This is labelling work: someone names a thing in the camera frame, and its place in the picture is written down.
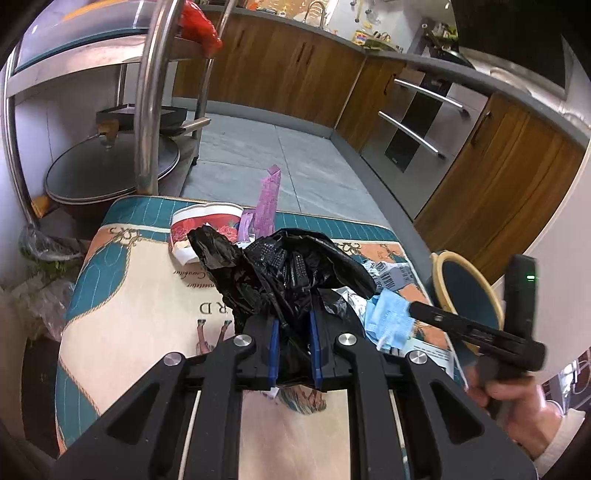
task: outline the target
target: pot lid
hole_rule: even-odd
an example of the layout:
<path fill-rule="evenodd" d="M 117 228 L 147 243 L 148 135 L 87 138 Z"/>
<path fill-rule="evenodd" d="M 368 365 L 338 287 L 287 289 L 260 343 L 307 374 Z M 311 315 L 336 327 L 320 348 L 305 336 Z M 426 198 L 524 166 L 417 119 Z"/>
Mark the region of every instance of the pot lid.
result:
<path fill-rule="evenodd" d="M 45 190 L 53 200 L 86 204 L 111 200 L 135 190 L 134 133 L 120 132 L 111 148 L 99 137 L 84 140 L 63 153 L 49 168 Z M 178 163 L 177 144 L 160 135 L 158 179 Z"/>

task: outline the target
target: plastic bag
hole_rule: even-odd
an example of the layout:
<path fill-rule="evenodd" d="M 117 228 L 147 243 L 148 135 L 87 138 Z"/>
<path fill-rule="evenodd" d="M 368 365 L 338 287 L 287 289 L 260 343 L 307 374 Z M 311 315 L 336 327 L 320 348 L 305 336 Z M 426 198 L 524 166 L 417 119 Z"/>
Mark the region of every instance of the plastic bag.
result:
<path fill-rule="evenodd" d="M 245 249 L 232 245 L 205 225 L 188 234 L 189 242 L 209 277 L 232 309 L 235 331 L 241 333 L 254 314 L 274 314 L 280 322 L 278 384 L 311 383 L 309 316 L 311 296 L 363 332 L 353 309 L 336 292 L 319 289 L 349 287 L 370 298 L 376 285 L 359 263 L 343 253 L 326 235 L 283 229 L 254 241 Z"/>
<path fill-rule="evenodd" d="M 32 225 L 22 229 L 18 239 L 18 246 L 21 253 L 30 260 L 36 259 L 44 262 L 65 262 L 82 259 L 82 252 L 66 247 L 56 242 L 53 238 L 38 230 Z"/>
<path fill-rule="evenodd" d="M 215 27 L 201 9 L 190 0 L 185 0 L 180 24 L 181 37 L 200 43 L 205 58 L 214 57 L 222 48 L 223 43 L 217 36 Z"/>
<path fill-rule="evenodd" d="M 12 291 L 21 321 L 29 337 L 35 338 L 41 320 L 49 335 L 59 342 L 84 253 L 62 245 L 32 225 L 22 230 L 18 244 L 32 265 L 30 278 Z"/>

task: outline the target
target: floor tile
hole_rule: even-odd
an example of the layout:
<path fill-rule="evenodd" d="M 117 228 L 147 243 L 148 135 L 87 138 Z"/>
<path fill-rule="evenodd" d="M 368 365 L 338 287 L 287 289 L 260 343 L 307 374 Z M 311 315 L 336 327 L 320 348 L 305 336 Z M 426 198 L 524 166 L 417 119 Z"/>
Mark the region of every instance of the floor tile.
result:
<path fill-rule="evenodd" d="M 233 165 L 267 169 L 285 165 L 275 125 L 243 118 L 208 114 L 199 158 Z"/>
<path fill-rule="evenodd" d="M 267 171 L 261 168 L 199 160 L 191 168 L 181 196 L 256 205 L 261 192 L 261 180 L 267 176 Z M 300 211 L 296 193 L 286 171 L 282 171 L 277 208 L 288 212 Z"/>
<path fill-rule="evenodd" d="M 366 190 L 352 190 L 303 176 L 292 176 L 302 213 L 324 215 L 359 222 L 376 223 L 389 228 L 384 214 Z"/>
<path fill-rule="evenodd" d="M 292 176 L 365 191 L 353 169 L 327 138 L 282 127 L 277 127 L 277 133 Z"/>

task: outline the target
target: cabinet handle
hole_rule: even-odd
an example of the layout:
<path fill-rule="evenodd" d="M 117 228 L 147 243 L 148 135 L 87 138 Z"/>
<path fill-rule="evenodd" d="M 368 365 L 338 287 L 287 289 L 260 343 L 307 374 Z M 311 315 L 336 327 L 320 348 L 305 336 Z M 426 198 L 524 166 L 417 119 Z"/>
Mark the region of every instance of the cabinet handle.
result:
<path fill-rule="evenodd" d="M 242 37 L 244 37 L 244 30 L 240 32 L 240 36 L 238 37 L 238 43 L 236 44 L 237 50 L 240 48 L 240 45 L 242 45 Z"/>
<path fill-rule="evenodd" d="M 300 50 L 300 54 L 297 56 L 297 60 L 295 61 L 296 63 L 299 63 L 301 60 L 301 55 L 304 53 L 304 48 L 306 47 L 306 42 L 304 42 L 301 45 L 301 50 Z"/>
<path fill-rule="evenodd" d="M 312 45 L 310 47 L 310 56 L 308 57 L 308 60 L 306 61 L 306 66 L 308 66 L 310 64 L 310 60 L 312 59 L 312 55 L 314 54 L 315 48 L 316 48 L 316 45 Z"/>
<path fill-rule="evenodd" d="M 392 75 L 390 75 L 390 78 L 388 79 L 388 83 L 386 84 L 386 86 L 384 87 L 384 95 L 388 94 L 388 87 L 390 86 L 390 82 L 396 77 L 396 74 L 393 73 Z"/>
<path fill-rule="evenodd" d="M 473 147 L 476 145 L 476 140 L 477 140 L 478 134 L 480 133 L 480 129 L 482 128 L 482 125 L 484 125 L 486 120 L 490 117 L 492 117 L 492 113 L 489 110 L 489 111 L 487 111 L 487 113 L 484 114 L 484 117 L 480 121 L 478 127 L 476 127 L 476 131 L 474 132 L 474 135 L 472 135 L 472 139 L 470 140 L 470 145 L 472 145 Z"/>

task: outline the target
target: kitchen cabinet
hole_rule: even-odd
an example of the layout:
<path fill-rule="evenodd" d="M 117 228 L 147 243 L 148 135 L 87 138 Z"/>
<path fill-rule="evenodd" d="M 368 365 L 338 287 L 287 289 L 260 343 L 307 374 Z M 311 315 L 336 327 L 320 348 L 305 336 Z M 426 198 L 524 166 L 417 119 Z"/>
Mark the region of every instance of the kitchen cabinet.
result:
<path fill-rule="evenodd" d="M 414 219 L 453 165 L 488 97 L 408 67 L 388 90 L 381 109 L 386 118 L 374 124 L 361 156 Z"/>
<path fill-rule="evenodd" d="M 402 72 L 405 64 L 399 60 L 368 57 L 336 132 L 357 152 L 367 142 L 378 112 L 383 108 L 393 80 Z"/>
<path fill-rule="evenodd" d="M 207 12 L 215 24 L 218 12 Z M 234 15 L 216 57 L 209 99 L 334 127 L 363 53 L 277 20 Z M 197 98 L 204 61 L 178 65 L 173 95 Z"/>
<path fill-rule="evenodd" d="M 432 251 L 459 253 L 493 283 L 546 226 L 583 154 L 548 122 L 495 93 L 414 226 Z"/>

